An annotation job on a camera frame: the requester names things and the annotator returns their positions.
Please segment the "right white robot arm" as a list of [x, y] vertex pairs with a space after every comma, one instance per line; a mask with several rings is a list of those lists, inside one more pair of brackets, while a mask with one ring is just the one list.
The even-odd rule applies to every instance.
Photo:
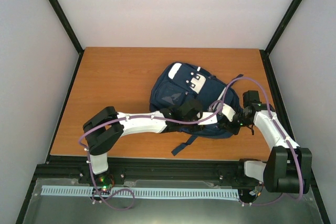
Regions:
[[221, 125], [233, 134], [242, 127], [257, 128], [270, 154], [266, 162], [240, 160], [240, 176], [260, 181], [271, 193], [306, 194], [311, 182], [312, 153], [302, 148], [286, 132], [268, 103], [262, 103], [258, 91], [243, 94], [243, 109], [236, 112], [224, 103]]

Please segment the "navy blue student backpack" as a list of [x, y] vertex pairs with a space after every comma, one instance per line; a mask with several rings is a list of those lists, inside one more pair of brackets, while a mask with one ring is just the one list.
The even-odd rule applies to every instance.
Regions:
[[[174, 106], [179, 107], [189, 100], [196, 99], [202, 104], [203, 111], [207, 112], [214, 101], [222, 99], [226, 86], [227, 84], [199, 66], [174, 62], [163, 71], [154, 84], [149, 99], [149, 110], [154, 112]], [[242, 111], [239, 97], [232, 87], [226, 92], [224, 103], [231, 106], [235, 112]], [[218, 124], [217, 126], [217, 133], [184, 132], [191, 137], [171, 153], [176, 156], [188, 145], [191, 145], [197, 137], [225, 139], [233, 136], [232, 133], [221, 129]]]

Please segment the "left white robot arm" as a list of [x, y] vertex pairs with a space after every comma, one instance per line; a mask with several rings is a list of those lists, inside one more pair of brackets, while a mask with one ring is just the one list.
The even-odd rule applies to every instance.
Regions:
[[138, 133], [179, 132], [183, 129], [202, 130], [217, 123], [214, 112], [204, 112], [202, 104], [195, 99], [180, 106], [174, 105], [158, 111], [129, 114], [117, 112], [108, 106], [83, 125], [84, 138], [88, 146], [91, 178], [97, 183], [108, 180], [107, 153], [119, 138]]

